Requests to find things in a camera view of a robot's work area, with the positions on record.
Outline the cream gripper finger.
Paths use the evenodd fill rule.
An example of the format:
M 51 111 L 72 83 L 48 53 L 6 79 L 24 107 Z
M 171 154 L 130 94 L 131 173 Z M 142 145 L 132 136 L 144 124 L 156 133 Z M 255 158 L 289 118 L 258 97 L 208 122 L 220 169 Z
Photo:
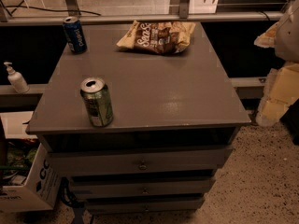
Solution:
M 254 40 L 254 45 L 265 49 L 273 48 L 275 46 L 277 28 L 278 23 L 276 22 Z
M 264 127 L 274 125 L 298 99 L 299 64 L 285 62 L 280 69 L 271 69 L 264 84 L 256 122 Z

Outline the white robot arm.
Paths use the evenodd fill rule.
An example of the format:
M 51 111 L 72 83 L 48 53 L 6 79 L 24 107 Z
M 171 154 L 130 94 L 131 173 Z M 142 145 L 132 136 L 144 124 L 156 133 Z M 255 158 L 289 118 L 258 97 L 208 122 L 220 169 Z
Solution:
M 254 45 L 273 48 L 285 62 L 267 75 L 256 115 L 260 126 L 272 126 L 299 99 L 299 0 L 292 2 L 281 19 L 255 39 Z

